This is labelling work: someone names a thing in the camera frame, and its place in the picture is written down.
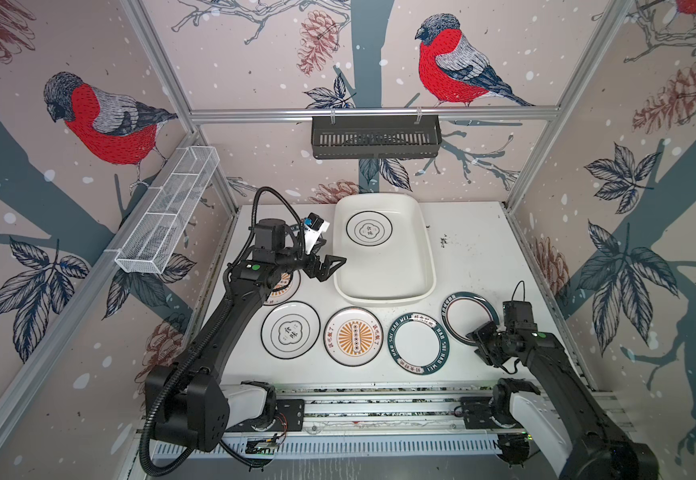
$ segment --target black cable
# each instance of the black cable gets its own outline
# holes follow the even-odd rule
[[[505,367],[502,366],[502,365],[500,365],[500,368],[501,368],[505,373],[507,373],[507,374],[509,374],[509,375],[515,375],[515,374],[518,372],[518,362],[519,362],[519,359],[516,359],[516,360],[514,361],[514,363],[513,363],[513,372],[509,372],[508,369],[505,368]]]
[[[145,418],[142,437],[140,437],[138,456],[140,458],[140,466],[142,466],[143,471],[147,475],[151,475],[154,477],[161,477],[162,475],[167,475],[173,472],[177,467],[182,465],[182,463],[185,462],[185,460],[188,459],[188,456],[193,452],[192,448],[186,448],[185,450],[183,450],[180,456],[178,456],[174,461],[172,461],[172,463],[165,467],[159,467],[153,463],[153,461],[151,460],[151,435],[153,435],[154,428],[156,427],[156,413],[162,407],[167,397],[172,393],[173,390],[175,390],[175,387],[177,387],[180,384],[180,382],[184,380],[183,377],[185,376],[185,373],[188,371],[190,366],[193,365],[197,358],[199,358],[199,355],[207,347],[207,345],[209,345],[209,342],[212,340],[212,338],[218,334],[220,328],[226,320],[226,317],[228,317],[228,313],[230,313],[230,309],[233,307],[234,302],[233,292],[230,286],[230,273],[234,268],[236,268],[236,266],[238,266],[241,263],[242,260],[245,260],[247,258],[247,256],[252,250],[252,241],[254,240],[254,226],[257,224],[257,207],[260,202],[260,196],[264,192],[270,192],[276,198],[278,198],[279,201],[282,204],[284,204],[284,206],[286,206],[286,208],[295,218],[297,225],[300,228],[300,231],[298,232],[298,241],[300,243],[300,258],[303,259],[305,257],[303,221],[300,219],[299,216],[297,216],[297,213],[295,212],[294,208],[292,208],[289,202],[287,202],[279,192],[270,187],[259,188],[254,196],[254,201],[252,203],[252,225],[250,228],[250,235],[247,237],[247,241],[244,243],[244,247],[241,249],[236,259],[231,264],[228,264],[228,268],[223,273],[223,284],[225,286],[224,300],[226,300],[224,302],[225,306],[223,310],[220,312],[219,317],[216,319],[212,327],[207,332],[207,335],[205,335],[199,341],[193,341],[191,343],[189,347],[190,353],[188,355],[188,358],[186,358],[178,366],[178,368],[174,370],[174,372],[172,372],[172,375],[166,381],[164,387],[162,387],[161,391],[158,393],[158,395],[156,395],[156,398],[151,404],[151,410],[148,412]],[[220,445],[223,447],[223,450],[225,450],[228,453],[228,455],[236,458],[239,462],[242,462],[250,468],[262,468],[270,462],[270,460],[263,461],[265,463],[252,462],[251,459],[244,458],[238,455],[236,452],[234,452],[228,445],[226,445],[226,443],[222,439],[220,440]]]
[[[518,286],[522,285],[522,290],[524,291],[524,295],[522,296],[522,302],[526,302],[527,299],[527,284],[524,283],[524,280],[520,280],[518,283],[516,283],[516,288],[513,289],[513,295],[511,295],[511,302],[513,302],[513,297],[516,295],[516,290],[518,290]]]

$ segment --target white table surface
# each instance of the white table surface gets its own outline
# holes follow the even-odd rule
[[[498,202],[429,203],[420,204],[420,207],[426,225],[430,227],[428,235],[436,268],[436,288],[427,298],[408,306],[369,308],[382,324],[385,334],[393,321],[407,312],[425,313],[441,322],[442,302],[448,295],[459,291],[485,297],[500,315],[502,325],[502,302],[510,300],[516,283],[524,280],[526,300],[532,303],[538,329],[561,338]],[[302,217],[315,212],[331,222],[335,206],[309,204],[295,205],[294,208]],[[246,241],[251,210],[250,205],[242,206],[223,264],[235,258]],[[282,205],[261,205],[257,219],[263,218],[281,218],[288,224],[294,222]],[[333,228],[330,226],[325,235],[327,244],[319,252],[322,259],[325,254],[332,253]],[[207,318],[223,294],[223,283],[218,282],[210,299]],[[447,386],[494,381],[508,376],[503,370],[485,365],[473,352],[472,346],[458,342],[451,335],[449,359],[438,372],[430,375],[416,375],[398,366],[388,351],[385,338],[380,353],[371,362],[358,367],[342,366],[327,354],[322,340],[324,325],[329,318],[350,306],[335,290],[333,279],[321,283],[303,275],[300,288],[290,301],[308,303],[318,312],[321,332],[314,347],[292,360],[272,357],[260,341],[260,328],[268,312],[275,307],[264,306],[252,317],[231,353],[222,384],[257,380],[278,386],[309,388]],[[512,362],[507,362],[506,367],[512,370]],[[519,366],[515,377],[531,379],[532,375]]]

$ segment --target plate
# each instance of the plate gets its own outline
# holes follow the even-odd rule
[[[377,356],[381,345],[382,326],[363,308],[344,308],[324,326],[324,348],[341,365],[365,365]]]
[[[300,288],[300,271],[296,270],[292,274],[291,282],[290,274],[282,274],[281,280],[279,280],[279,283],[276,284],[276,288],[281,288],[287,283],[289,283],[289,286],[284,290],[278,292],[271,292],[270,295],[268,295],[268,300],[266,300],[265,303],[263,303],[263,305],[280,305],[281,303],[284,303],[290,298],[292,298],[292,296],[294,296],[294,294],[297,292],[297,289]]]
[[[388,329],[388,350],[404,370],[430,375],[449,357],[449,338],[441,325],[428,315],[407,313]]]
[[[468,338],[468,334],[493,321],[500,325],[500,317],[483,296],[470,292],[453,293],[442,304],[442,322],[450,335],[459,342],[470,346],[478,344]]]
[[[287,302],[274,308],[263,321],[260,340],[277,359],[290,360],[310,350],[319,338],[321,321],[314,308],[303,302]]]
[[[376,246],[385,243],[393,233],[393,225],[380,212],[364,211],[353,215],[346,224],[346,233],[355,243]]]

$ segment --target metal rail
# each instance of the metal rail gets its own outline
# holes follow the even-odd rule
[[[355,117],[361,115],[439,115],[439,120],[554,120],[555,105],[538,107],[427,107],[427,108],[335,108],[335,109],[256,109],[192,110],[190,121],[202,124],[238,124],[310,121],[312,117]]]

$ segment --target white plate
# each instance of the white plate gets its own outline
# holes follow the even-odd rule
[[[287,302],[274,308],[263,321],[260,340],[277,359],[297,358],[319,338],[321,321],[314,308],[303,302]]]
[[[270,295],[268,295],[268,300],[266,300],[263,305],[280,305],[281,303],[284,303],[292,298],[292,296],[297,292],[297,289],[300,288],[300,271],[296,270],[294,272],[291,282],[290,274],[282,274],[281,280],[279,280],[279,283],[276,284],[276,288],[281,288],[287,283],[289,283],[289,286],[284,290],[272,292]]]
[[[332,315],[324,326],[324,347],[335,362],[360,366],[377,356],[382,326],[370,312],[349,306]]]
[[[436,288],[420,205],[403,194],[349,195],[335,206],[332,254],[344,256],[335,288],[348,303],[375,308],[419,302]]]

